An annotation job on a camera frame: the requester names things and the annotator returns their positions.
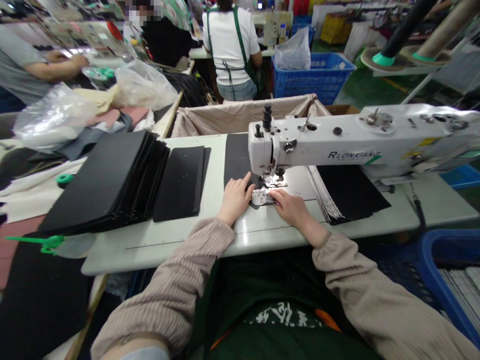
cardboard box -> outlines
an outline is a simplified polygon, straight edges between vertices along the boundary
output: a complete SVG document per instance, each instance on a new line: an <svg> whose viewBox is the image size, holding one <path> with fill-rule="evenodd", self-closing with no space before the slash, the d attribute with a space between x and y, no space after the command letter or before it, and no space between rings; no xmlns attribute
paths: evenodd
<svg viewBox="0 0 480 360"><path fill-rule="evenodd" d="M325 107L334 116L360 114L360 111L353 105L326 105Z"/></svg>

white t-shirt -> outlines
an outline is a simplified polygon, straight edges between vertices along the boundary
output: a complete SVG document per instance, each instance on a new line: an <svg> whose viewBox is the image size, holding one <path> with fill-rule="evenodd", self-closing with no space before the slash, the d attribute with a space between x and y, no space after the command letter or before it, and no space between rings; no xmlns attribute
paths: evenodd
<svg viewBox="0 0 480 360"><path fill-rule="evenodd" d="M207 49L213 48L213 62L216 67L216 82L220 85L228 86L229 73L226 70L222 60L225 60L230 69L242 69L245 67L242 50L240 48L239 38L235 27L235 19L233 11L229 12L211 12L210 21L210 38L213 44L212 48L209 43L209 31L207 28L207 13L203 13L203 44ZM254 21L252 15L242 8L238 8L238 24L245 48L246 60L250 59L251 54L260 51L259 39L255 32ZM244 70L233 70L231 73L231 82L233 85L243 84L250 80L250 76Z"/></svg>

blue basket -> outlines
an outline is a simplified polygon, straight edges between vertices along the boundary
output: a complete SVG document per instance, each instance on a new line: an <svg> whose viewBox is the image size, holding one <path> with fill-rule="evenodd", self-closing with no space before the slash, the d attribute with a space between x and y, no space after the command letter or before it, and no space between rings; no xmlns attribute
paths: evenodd
<svg viewBox="0 0 480 360"><path fill-rule="evenodd" d="M336 52L311 54L310 70L282 70L273 63L273 97L287 98L315 93L323 105L331 105L357 67Z"/></svg>
<svg viewBox="0 0 480 360"><path fill-rule="evenodd" d="M417 243L391 245L365 256L392 281L438 311L445 311L453 325L480 350L480 335L445 283L434 258L443 261L480 262L480 230L434 230Z"/></svg>
<svg viewBox="0 0 480 360"><path fill-rule="evenodd" d="M315 35L315 28L311 26L309 23L306 22L299 22L299 23L294 23L291 26L291 36L295 35L299 29L302 28L308 28L308 44L312 45L312 40L314 39Z"/></svg>
<svg viewBox="0 0 480 360"><path fill-rule="evenodd" d="M440 176L455 190L480 186L480 172L471 165L464 165Z"/></svg>

hand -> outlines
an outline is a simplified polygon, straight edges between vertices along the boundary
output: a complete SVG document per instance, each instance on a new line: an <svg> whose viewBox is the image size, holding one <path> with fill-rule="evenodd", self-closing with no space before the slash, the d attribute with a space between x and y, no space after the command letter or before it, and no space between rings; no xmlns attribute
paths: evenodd
<svg viewBox="0 0 480 360"><path fill-rule="evenodd" d="M69 59L65 56L65 54L60 51L49 51L45 54L45 58L48 60L49 63L52 64L61 63Z"/></svg>
<svg viewBox="0 0 480 360"><path fill-rule="evenodd" d="M225 186L223 202L216 217L228 226L232 226L235 220L237 220L249 206L255 184L250 185L246 191L245 188L249 183L251 175L252 174L248 172L243 179L230 179Z"/></svg>
<svg viewBox="0 0 480 360"><path fill-rule="evenodd" d="M300 196L292 196L282 188L272 189L268 192L268 195L279 202L280 205L275 205L275 209L289 225L300 230L310 220L315 221L307 210L305 201Z"/></svg>
<svg viewBox="0 0 480 360"><path fill-rule="evenodd" d="M300 230L314 248L321 248L329 239L329 231L310 215L300 196L291 196L281 188L270 190L268 195L280 203L275 205L280 217Z"/></svg>
<svg viewBox="0 0 480 360"><path fill-rule="evenodd" d="M70 61L76 64L80 69L85 68L90 64L89 60L85 56L79 54L73 55L70 58Z"/></svg>

plastic bag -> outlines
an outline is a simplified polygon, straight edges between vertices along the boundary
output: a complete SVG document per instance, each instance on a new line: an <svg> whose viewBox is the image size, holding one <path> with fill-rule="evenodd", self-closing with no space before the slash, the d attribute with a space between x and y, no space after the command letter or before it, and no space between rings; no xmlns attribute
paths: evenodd
<svg viewBox="0 0 480 360"><path fill-rule="evenodd" d="M119 107L160 110L173 104L178 93L167 78L150 65L134 60L115 71L118 93L114 104Z"/></svg>
<svg viewBox="0 0 480 360"><path fill-rule="evenodd" d="M26 148L51 154L76 139L96 114L97 104L62 82L21 111L13 132Z"/></svg>
<svg viewBox="0 0 480 360"><path fill-rule="evenodd" d="M309 27L299 29L287 42L275 46L275 65L282 70L310 70Z"/></svg>

